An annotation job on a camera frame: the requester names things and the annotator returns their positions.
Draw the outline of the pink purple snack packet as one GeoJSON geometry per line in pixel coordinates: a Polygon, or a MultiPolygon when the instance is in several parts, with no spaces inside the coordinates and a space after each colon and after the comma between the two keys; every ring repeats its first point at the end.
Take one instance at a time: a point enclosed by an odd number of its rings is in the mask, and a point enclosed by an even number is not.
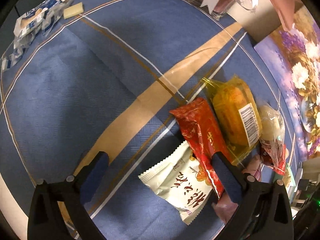
{"type": "Polygon", "coordinates": [[[212,166],[221,181],[224,192],[213,209],[216,215],[227,224],[234,215],[238,205],[243,199],[245,189],[244,174],[249,173],[256,180],[261,181],[261,158],[254,155],[245,168],[234,166],[220,154],[213,155],[212,166]]]}

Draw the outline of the green white snack packet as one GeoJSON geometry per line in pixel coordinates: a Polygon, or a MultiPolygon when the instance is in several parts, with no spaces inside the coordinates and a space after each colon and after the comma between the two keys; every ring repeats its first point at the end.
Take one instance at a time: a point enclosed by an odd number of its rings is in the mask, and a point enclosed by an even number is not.
{"type": "Polygon", "coordinates": [[[296,187],[295,177],[289,164],[286,164],[283,182],[286,189],[289,189],[290,187],[296,187]]]}

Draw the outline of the clear packet with white bun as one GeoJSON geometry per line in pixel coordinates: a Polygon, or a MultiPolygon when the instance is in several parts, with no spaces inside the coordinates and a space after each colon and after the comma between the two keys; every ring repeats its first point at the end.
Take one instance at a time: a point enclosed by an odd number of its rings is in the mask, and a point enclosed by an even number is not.
{"type": "Polygon", "coordinates": [[[260,141],[264,144],[276,141],[283,144],[285,125],[282,115],[268,104],[260,105],[258,111],[262,123],[260,141]]]}

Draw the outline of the yellow packet with orange cake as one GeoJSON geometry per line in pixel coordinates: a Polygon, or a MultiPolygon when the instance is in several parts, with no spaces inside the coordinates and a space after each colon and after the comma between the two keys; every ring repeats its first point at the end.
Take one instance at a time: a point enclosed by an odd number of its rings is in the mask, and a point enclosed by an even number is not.
{"type": "Polygon", "coordinates": [[[257,145],[262,133],[253,94],[247,83],[236,75],[227,82],[206,77],[202,82],[231,154],[229,161],[239,165],[257,145]]]}

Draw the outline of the white snack packet red text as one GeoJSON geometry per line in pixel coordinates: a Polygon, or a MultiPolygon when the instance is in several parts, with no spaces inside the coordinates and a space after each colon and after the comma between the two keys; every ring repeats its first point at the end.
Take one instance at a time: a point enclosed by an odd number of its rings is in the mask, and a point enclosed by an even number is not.
{"type": "Polygon", "coordinates": [[[213,191],[186,141],[138,178],[177,209],[187,225],[201,212],[213,191]]]}

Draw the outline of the long red snack packet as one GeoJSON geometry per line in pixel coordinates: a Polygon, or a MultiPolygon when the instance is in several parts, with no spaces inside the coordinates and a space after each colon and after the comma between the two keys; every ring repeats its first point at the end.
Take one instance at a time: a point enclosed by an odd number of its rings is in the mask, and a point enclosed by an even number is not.
{"type": "Polygon", "coordinates": [[[227,148],[208,101],[197,98],[189,104],[170,110],[169,113],[175,117],[184,139],[199,161],[217,197],[220,198],[224,188],[211,165],[212,156],[216,152],[222,152],[229,161],[232,161],[233,156],[227,148]]]}

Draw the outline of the blue plaid tablecloth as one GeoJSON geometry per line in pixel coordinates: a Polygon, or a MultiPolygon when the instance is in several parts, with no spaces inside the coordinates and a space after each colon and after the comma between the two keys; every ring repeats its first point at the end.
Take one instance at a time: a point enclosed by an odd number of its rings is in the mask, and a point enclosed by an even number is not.
{"type": "Polygon", "coordinates": [[[203,77],[237,75],[280,110],[293,172],[296,134],[284,96],[231,16],[216,21],[184,0],[74,0],[81,16],[35,38],[1,77],[1,193],[27,227],[40,180],[63,181],[99,151],[110,166],[86,209],[107,239],[212,239],[206,205],[184,224],[138,176],[183,141],[172,109],[203,97],[203,77]]]}

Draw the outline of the floral oil painting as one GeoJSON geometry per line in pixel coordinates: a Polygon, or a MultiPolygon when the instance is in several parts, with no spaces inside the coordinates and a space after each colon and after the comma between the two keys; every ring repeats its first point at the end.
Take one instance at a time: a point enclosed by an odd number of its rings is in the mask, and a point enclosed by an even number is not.
{"type": "Polygon", "coordinates": [[[278,27],[255,45],[290,112],[300,161],[319,156],[319,26],[306,7],[290,31],[278,27]]]}

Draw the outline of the blue white tissue pack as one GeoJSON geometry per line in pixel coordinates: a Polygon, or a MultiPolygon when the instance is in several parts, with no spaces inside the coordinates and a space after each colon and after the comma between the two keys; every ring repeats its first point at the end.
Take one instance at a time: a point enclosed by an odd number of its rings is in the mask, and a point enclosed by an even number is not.
{"type": "Polygon", "coordinates": [[[73,0],[45,0],[16,20],[12,54],[1,59],[1,70],[13,67],[22,58],[38,33],[47,36],[73,0]]]}

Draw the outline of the pale yellow wrapped candy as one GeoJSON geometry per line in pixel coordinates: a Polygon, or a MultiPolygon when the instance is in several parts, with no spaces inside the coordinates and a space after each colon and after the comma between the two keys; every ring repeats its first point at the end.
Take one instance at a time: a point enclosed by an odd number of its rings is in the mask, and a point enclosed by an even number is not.
{"type": "Polygon", "coordinates": [[[84,6],[83,6],[83,3],[80,2],[80,3],[77,3],[73,6],[71,6],[71,7],[66,8],[63,11],[63,18],[68,19],[68,18],[74,17],[76,15],[79,15],[83,12],[84,12],[84,6]]]}

